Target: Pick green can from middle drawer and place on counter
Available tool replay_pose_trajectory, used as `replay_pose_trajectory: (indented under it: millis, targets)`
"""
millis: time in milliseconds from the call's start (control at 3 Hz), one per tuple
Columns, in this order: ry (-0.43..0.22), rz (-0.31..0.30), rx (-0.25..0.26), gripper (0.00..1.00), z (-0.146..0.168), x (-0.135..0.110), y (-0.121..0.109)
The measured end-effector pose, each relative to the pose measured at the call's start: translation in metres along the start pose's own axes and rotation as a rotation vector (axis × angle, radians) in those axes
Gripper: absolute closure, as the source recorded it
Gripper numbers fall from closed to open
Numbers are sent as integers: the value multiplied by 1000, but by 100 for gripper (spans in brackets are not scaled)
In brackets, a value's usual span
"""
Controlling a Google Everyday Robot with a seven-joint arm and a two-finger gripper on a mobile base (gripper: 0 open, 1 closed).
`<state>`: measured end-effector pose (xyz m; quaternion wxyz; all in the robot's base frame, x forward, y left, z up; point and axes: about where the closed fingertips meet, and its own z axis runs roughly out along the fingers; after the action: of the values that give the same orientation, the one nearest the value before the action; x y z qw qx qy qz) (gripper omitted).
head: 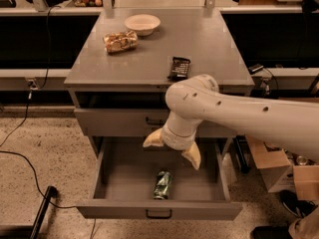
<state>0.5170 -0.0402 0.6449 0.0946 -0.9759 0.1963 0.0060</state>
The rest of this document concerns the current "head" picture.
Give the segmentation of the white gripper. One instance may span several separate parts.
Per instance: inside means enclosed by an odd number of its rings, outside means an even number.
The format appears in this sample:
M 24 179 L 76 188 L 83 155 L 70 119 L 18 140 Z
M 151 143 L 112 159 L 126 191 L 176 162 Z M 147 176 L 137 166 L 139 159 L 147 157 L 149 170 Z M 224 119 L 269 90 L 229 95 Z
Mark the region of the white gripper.
M 175 150 L 183 150 L 181 155 L 191 163 L 195 170 L 199 170 L 201 155 L 194 140 L 200 124 L 200 119 L 185 119 L 175 112 L 170 112 L 163 127 L 149 134 L 143 147 L 161 147 L 166 144 Z

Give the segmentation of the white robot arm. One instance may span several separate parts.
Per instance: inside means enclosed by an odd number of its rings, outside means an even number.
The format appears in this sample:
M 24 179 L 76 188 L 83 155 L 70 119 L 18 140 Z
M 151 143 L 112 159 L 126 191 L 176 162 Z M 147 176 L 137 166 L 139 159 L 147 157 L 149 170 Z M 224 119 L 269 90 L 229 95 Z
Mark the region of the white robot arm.
M 318 104 L 224 95 L 210 75 L 172 84 L 165 102 L 168 118 L 163 127 L 147 136 L 143 146 L 167 145 L 179 150 L 195 169 L 201 163 L 195 135 L 205 120 L 314 161 L 319 159 Z

